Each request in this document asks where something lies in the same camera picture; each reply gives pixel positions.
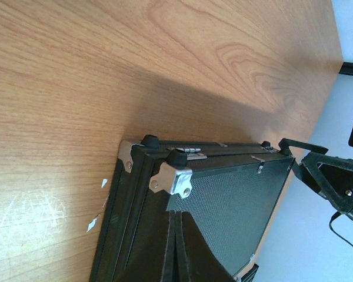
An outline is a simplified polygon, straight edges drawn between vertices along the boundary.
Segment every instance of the black strap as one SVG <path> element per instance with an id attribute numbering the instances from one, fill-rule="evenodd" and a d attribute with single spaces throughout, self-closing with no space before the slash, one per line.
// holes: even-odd
<path id="1" fill-rule="evenodd" d="M 353 247 L 353 244 L 351 242 L 349 242 L 347 239 L 343 238 L 340 234 L 338 234 L 333 228 L 332 228 L 332 222 L 334 222 L 334 220 L 336 220 L 339 216 L 341 216 L 342 214 L 339 212 L 336 212 L 332 217 L 331 220 L 329 221 L 329 229 L 331 229 L 331 231 L 333 233 L 335 233 L 339 238 L 343 239 L 345 242 L 347 242 L 349 245 L 351 245 Z"/>

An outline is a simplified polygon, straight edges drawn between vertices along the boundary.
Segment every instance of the black case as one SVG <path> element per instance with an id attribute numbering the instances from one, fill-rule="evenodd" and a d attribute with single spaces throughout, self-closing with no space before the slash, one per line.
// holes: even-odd
<path id="1" fill-rule="evenodd" d="M 175 169 L 170 157 L 166 162 L 174 148 L 189 152 L 188 169 Z M 165 210 L 190 212 L 215 257 L 235 277 L 254 258 L 293 162 L 268 142 L 123 141 L 90 281 L 114 281 Z M 182 196 L 170 194 L 173 170 L 190 177 L 175 178 Z"/>

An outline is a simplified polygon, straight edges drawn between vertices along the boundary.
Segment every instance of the black rubber foot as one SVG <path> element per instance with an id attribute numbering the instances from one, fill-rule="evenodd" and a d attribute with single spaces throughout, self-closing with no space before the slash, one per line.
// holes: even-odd
<path id="1" fill-rule="evenodd" d="M 159 149 L 160 147 L 159 139 L 157 136 L 154 135 L 145 135 L 144 138 L 141 140 L 141 145 L 152 149 Z"/>
<path id="2" fill-rule="evenodd" d="M 261 146 L 264 147 L 264 148 L 271 147 L 271 142 L 264 141 L 263 143 L 261 143 Z"/>
<path id="3" fill-rule="evenodd" d="M 187 153 L 174 149 L 167 156 L 166 162 L 176 169 L 183 169 L 187 166 Z"/>

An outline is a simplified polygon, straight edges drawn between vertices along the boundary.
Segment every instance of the screw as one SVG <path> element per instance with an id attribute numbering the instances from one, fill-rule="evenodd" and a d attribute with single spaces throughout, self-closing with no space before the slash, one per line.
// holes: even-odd
<path id="1" fill-rule="evenodd" d="M 151 182 L 151 187 L 152 187 L 153 189 L 157 189 L 157 188 L 158 188 L 158 182 L 157 182 L 156 180 L 153 180 L 153 181 Z"/>
<path id="2" fill-rule="evenodd" d="M 183 196 L 188 197 L 190 193 L 191 193 L 191 189 L 190 189 L 190 188 L 186 188 L 186 189 L 183 191 Z"/>

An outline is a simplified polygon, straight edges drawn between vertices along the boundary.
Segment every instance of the metal hinge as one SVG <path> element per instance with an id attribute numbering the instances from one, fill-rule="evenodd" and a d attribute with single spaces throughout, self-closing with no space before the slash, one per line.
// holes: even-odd
<path id="1" fill-rule="evenodd" d="M 170 147 L 168 148 L 170 151 L 176 149 L 176 150 L 181 150 L 185 153 L 187 153 L 187 160 L 204 160 L 207 159 L 208 157 L 201 153 L 201 148 L 175 148 L 175 147 Z"/>
<path id="2" fill-rule="evenodd" d="M 161 190 L 170 195 L 179 194 L 182 199 L 191 194 L 192 169 L 176 169 L 167 162 L 163 162 L 159 168 L 159 173 L 153 175 L 149 181 L 149 189 L 154 193 Z"/>
<path id="3" fill-rule="evenodd" d="M 251 156 L 254 160 L 258 160 L 260 162 L 259 164 L 259 167 L 258 167 L 258 174 L 261 173 L 261 170 L 263 169 L 264 167 L 264 163 L 265 163 L 265 160 L 263 159 L 260 159 L 259 157 L 254 157 L 254 156 Z"/>
<path id="4" fill-rule="evenodd" d="M 131 156 L 132 146 L 134 145 L 142 146 L 140 140 L 132 139 L 123 140 L 119 147 L 118 159 L 122 160 L 124 169 L 128 173 L 131 173 L 132 167 L 134 166 L 134 161 Z"/>

